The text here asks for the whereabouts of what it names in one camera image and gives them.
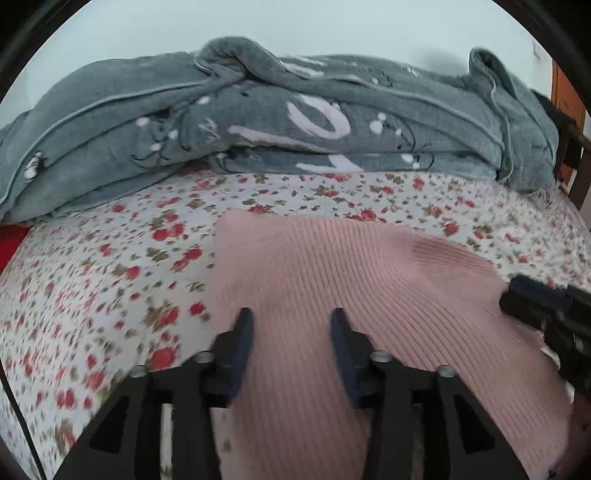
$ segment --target gray blanket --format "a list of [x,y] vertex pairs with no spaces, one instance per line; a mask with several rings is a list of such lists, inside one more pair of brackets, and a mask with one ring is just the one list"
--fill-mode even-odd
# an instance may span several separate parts
[[205,158],[226,173],[431,170],[532,191],[555,126],[490,52],[446,77],[358,56],[274,57],[245,38],[87,65],[0,130],[0,219],[68,213]]

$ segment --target black bracket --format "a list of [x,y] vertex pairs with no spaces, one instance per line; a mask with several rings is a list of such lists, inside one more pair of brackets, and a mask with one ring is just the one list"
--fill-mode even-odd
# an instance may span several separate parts
[[233,329],[180,367],[138,365],[117,386],[66,456],[55,480],[160,480],[161,409],[173,405],[173,478],[221,480],[209,409],[238,394],[254,321],[242,309]]
[[351,403],[375,409],[363,480],[410,480],[417,407],[424,480],[528,479],[501,431],[451,367],[442,365],[437,372],[405,367],[354,332],[342,309],[332,314],[330,334]]
[[501,310],[544,332],[560,358],[560,376],[591,400],[591,294],[579,288],[550,288],[517,275],[499,300]]

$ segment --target wooden door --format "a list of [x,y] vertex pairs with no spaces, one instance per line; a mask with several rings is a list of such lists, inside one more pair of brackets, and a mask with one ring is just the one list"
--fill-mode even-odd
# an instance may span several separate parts
[[[582,132],[585,123],[585,106],[556,62],[552,62],[552,68],[552,103],[558,107],[558,110],[574,119]],[[562,165],[560,172],[564,177],[564,182],[568,185],[573,169]]]

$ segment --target white letter print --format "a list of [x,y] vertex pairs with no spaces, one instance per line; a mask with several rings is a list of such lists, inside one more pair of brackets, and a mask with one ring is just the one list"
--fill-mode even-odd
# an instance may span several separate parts
[[335,129],[334,132],[325,130],[313,123],[308,117],[306,117],[298,108],[291,102],[287,102],[287,109],[289,111],[289,118],[298,127],[300,127],[305,133],[313,137],[322,137],[328,140],[336,140],[344,137],[351,133],[351,126],[345,114],[340,109],[335,108],[329,102],[319,97],[311,97],[308,95],[298,95],[302,102],[306,105],[310,105],[321,112],[330,124]]

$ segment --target floral bedsheet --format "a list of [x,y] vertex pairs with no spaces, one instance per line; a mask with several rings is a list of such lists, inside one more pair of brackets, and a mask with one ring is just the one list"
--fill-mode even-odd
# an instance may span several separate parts
[[[205,286],[215,267],[215,220],[224,211],[405,223],[489,259],[503,278],[521,272],[591,290],[587,229],[557,195],[526,197],[488,181],[427,173],[221,176],[195,169],[36,227],[0,277],[0,356],[47,477],[133,365],[168,368],[209,346]],[[214,415],[222,469],[238,478],[224,417]],[[4,393],[0,435],[38,477]],[[167,442],[162,463],[170,476]]]

